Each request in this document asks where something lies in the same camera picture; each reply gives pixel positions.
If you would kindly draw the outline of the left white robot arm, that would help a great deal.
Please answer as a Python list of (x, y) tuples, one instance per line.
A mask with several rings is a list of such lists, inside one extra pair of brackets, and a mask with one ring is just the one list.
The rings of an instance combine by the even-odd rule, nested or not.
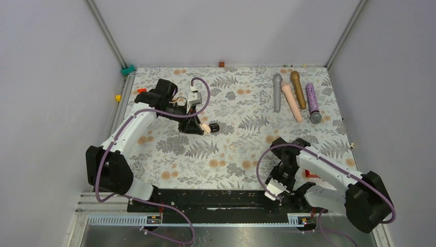
[(95, 190), (104, 189), (116, 195), (139, 199), (146, 211), (156, 210), (160, 199), (153, 194), (153, 185), (135, 178), (127, 159), (140, 135), (159, 116), (178, 122), (181, 133), (211, 133), (211, 128), (198, 118), (198, 114), (209, 104), (210, 96), (203, 101), (193, 82), (190, 83), (190, 90), (184, 105), (174, 100), (178, 87), (169, 80), (159, 79), (155, 88), (139, 93), (127, 118), (115, 132), (100, 146), (87, 149), (88, 183)]

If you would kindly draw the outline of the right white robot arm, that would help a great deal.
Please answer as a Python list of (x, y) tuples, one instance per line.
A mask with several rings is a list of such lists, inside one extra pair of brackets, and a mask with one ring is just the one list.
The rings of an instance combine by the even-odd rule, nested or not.
[(320, 153), (301, 138), (288, 143), (274, 140), (261, 156), (272, 152), (280, 161), (266, 182), (261, 183), (264, 195), (272, 201), (284, 202), (285, 193), (293, 189), (299, 169), (308, 170), (333, 189), (307, 182), (295, 190), (295, 205), (302, 212), (322, 208), (346, 216), (363, 233), (370, 233), (379, 224), (389, 224), (396, 213), (381, 177), (370, 171), (350, 170)]

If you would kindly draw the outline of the pink earbud charging case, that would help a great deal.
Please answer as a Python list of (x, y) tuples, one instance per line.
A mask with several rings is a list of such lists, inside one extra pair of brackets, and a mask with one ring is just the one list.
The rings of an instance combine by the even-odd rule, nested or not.
[(216, 133), (220, 130), (220, 126), (218, 123), (210, 123), (210, 124), (206, 124), (206, 123), (200, 123), (200, 128), (203, 131), (203, 135), (209, 135), (211, 133)]

